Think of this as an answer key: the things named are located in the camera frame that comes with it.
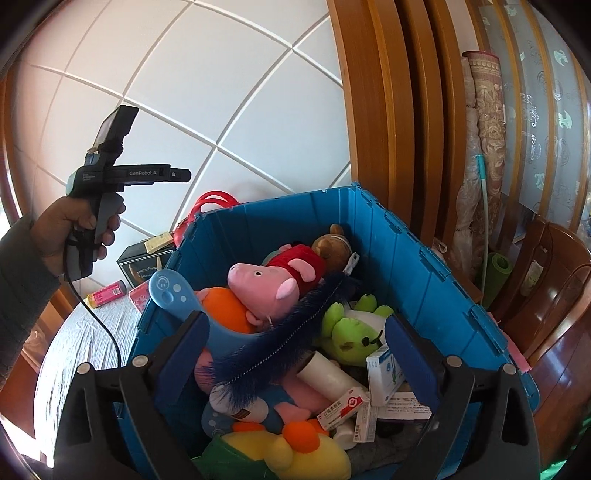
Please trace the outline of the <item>person's left forearm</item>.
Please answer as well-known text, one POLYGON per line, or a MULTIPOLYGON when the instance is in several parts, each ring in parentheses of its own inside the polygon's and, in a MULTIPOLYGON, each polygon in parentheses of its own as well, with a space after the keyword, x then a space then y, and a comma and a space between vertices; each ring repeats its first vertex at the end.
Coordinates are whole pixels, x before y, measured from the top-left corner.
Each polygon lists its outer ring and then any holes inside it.
POLYGON ((2 237, 0 251, 0 374, 6 384, 24 343, 60 281, 42 261, 23 217, 2 237))

